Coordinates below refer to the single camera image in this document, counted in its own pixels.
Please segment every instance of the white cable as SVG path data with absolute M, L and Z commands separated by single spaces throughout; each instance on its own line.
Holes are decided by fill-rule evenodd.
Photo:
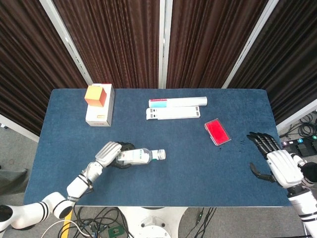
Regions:
M 79 231 L 83 236 L 91 237 L 90 235 L 88 235 L 88 234 L 86 234 L 86 233 L 83 233 L 83 232 L 80 230 L 79 226 L 78 226 L 75 222 L 73 222 L 73 221 L 71 221 L 71 220 L 62 220 L 62 221 L 58 221 L 58 222 L 55 222 L 55 223 L 51 224 L 51 226 L 48 227 L 48 228 L 46 229 L 46 231 L 44 231 L 44 233 L 43 233 L 43 235 L 41 236 L 41 238 L 44 237 L 44 235 L 46 234 L 46 232 L 48 232 L 48 230 L 49 230 L 52 226 L 55 226 L 57 223 L 60 223 L 60 222 L 71 222 L 72 224 L 74 224 L 74 225 L 77 227 L 78 231 Z

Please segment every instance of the plastic bottle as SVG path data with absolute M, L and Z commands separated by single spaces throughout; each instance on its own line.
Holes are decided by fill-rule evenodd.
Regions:
M 148 150 L 146 148 L 122 151 L 116 158 L 120 164 L 145 165 L 151 160 L 165 160 L 165 150 Z

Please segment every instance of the orange cube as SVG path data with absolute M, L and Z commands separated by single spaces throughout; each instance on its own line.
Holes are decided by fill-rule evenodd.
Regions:
M 106 101 L 106 92 L 100 86 L 88 86 L 85 100 L 90 106 L 103 107 Z

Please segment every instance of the white cardboard box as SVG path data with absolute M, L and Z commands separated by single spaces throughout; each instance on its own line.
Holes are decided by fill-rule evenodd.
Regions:
M 112 84 L 94 83 L 93 86 L 101 86 L 106 92 L 106 101 L 103 107 L 93 107 L 88 105 L 86 113 L 86 122 L 90 126 L 111 126 L 114 89 Z

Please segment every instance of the bottle cap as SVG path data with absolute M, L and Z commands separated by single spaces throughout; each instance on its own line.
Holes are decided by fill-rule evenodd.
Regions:
M 165 150 L 158 150 L 158 159 L 159 160 L 165 160 L 166 159 Z

